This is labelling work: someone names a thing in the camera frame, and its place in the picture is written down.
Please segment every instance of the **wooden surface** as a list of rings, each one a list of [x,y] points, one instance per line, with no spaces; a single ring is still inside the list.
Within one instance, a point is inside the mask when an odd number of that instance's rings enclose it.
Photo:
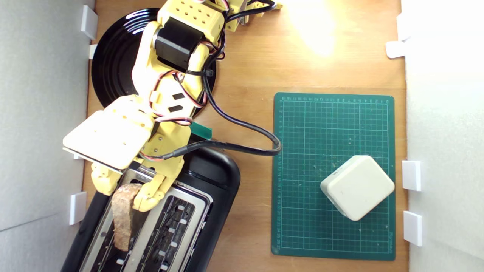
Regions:
[[[160,7],[159,0],[97,0],[99,39],[118,18],[138,9]],[[227,35],[227,57],[219,63],[215,99],[240,118],[272,129],[276,92],[384,94],[395,97],[396,259],[362,261],[274,256],[271,240],[272,159],[231,152],[241,186],[210,261],[211,272],[246,271],[408,271],[403,240],[407,194],[401,185],[406,157],[405,67],[389,60],[385,43],[396,39],[397,0],[286,0],[284,8],[255,18]],[[90,83],[88,114],[101,109]],[[232,125],[210,108],[196,121],[222,141],[270,148],[270,142]],[[92,197],[91,168],[84,190]]]

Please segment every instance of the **grid lines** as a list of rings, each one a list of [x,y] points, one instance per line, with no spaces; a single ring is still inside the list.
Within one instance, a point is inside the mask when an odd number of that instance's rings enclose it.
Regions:
[[[394,180],[393,98],[278,93],[274,130],[272,251],[280,255],[394,259],[394,194],[358,222],[320,182],[353,155],[370,155]]]

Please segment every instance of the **white clip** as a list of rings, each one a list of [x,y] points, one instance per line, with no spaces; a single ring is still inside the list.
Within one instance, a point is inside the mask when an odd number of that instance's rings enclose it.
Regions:
[[[401,41],[390,41],[385,44],[387,56],[390,59],[403,57],[405,55],[405,43]]]
[[[406,13],[400,13],[396,17],[396,31],[398,41],[390,41],[385,45],[387,56],[390,59],[403,57],[406,54],[405,41],[412,36],[413,24],[411,18]]]
[[[402,12],[396,17],[396,31],[398,40],[401,42],[411,37],[413,25],[411,23],[411,18],[407,16],[406,13]]]
[[[97,33],[97,14],[87,5],[82,9],[81,31],[91,40],[96,39]]]
[[[422,171],[419,161],[402,161],[402,184],[404,189],[422,190]]]
[[[96,52],[97,45],[90,45],[89,46],[89,59],[92,60],[94,58],[94,53]]]
[[[403,211],[403,239],[416,246],[422,246],[422,216]]]
[[[71,195],[71,207],[69,212],[69,225],[82,221],[86,215],[87,192]]]

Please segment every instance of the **white plastic box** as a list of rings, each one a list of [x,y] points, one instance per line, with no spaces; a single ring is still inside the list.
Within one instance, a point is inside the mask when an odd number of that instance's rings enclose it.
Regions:
[[[395,184],[370,156],[356,155],[321,182],[321,190],[347,218],[358,221],[390,195]]]

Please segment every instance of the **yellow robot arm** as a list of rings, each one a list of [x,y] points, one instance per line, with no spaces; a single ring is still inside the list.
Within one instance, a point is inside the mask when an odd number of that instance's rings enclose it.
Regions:
[[[201,71],[219,46],[228,15],[246,9],[246,0],[203,3],[168,0],[157,21],[143,31],[132,79],[138,95],[123,96],[95,112],[68,134],[67,151],[91,160],[96,189],[111,195],[121,174],[133,163],[154,168],[156,175],[143,184],[133,208],[146,212],[165,196],[183,166],[183,157],[156,156],[187,145],[191,118],[203,106]]]

